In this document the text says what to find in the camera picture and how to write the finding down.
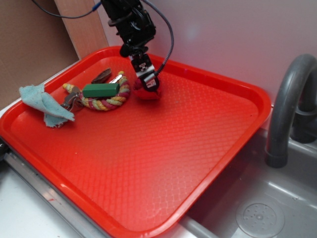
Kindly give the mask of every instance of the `green block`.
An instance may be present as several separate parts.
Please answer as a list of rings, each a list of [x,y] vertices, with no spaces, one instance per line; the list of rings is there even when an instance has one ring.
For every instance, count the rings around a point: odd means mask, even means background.
[[[85,98],[113,97],[119,92],[118,83],[87,84],[83,89]]]

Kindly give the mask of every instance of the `stainless steel sink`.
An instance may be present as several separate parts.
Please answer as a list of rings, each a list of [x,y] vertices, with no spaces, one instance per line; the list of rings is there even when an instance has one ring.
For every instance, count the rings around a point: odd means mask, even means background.
[[[188,211],[206,237],[317,237],[317,150],[290,140],[287,165],[275,169],[265,140],[256,134]]]

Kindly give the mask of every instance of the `blue cloth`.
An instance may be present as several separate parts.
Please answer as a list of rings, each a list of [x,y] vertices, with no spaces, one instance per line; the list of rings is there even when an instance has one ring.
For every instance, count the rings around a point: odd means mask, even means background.
[[[44,92],[44,84],[21,87],[19,91],[22,102],[44,112],[46,126],[55,127],[68,120],[75,121],[73,113],[58,104],[50,94]]]

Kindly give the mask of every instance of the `sink drain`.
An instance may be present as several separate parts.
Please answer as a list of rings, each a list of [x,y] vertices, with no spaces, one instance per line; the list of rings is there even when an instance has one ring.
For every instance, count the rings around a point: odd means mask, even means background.
[[[241,204],[236,220],[240,229],[254,238],[271,238],[284,227],[284,214],[280,207],[262,198]]]

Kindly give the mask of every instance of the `red tray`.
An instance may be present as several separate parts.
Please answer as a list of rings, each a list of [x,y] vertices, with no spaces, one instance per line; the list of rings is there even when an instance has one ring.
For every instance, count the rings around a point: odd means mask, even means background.
[[[150,56],[156,68],[162,58]],[[119,48],[97,51],[46,84],[59,103],[63,83],[79,88],[111,67],[136,79]],[[0,135],[102,229],[150,238],[175,224],[269,115],[260,88],[169,61],[162,98],[133,94],[121,108],[84,108],[75,122],[49,128],[22,102],[0,120]]]

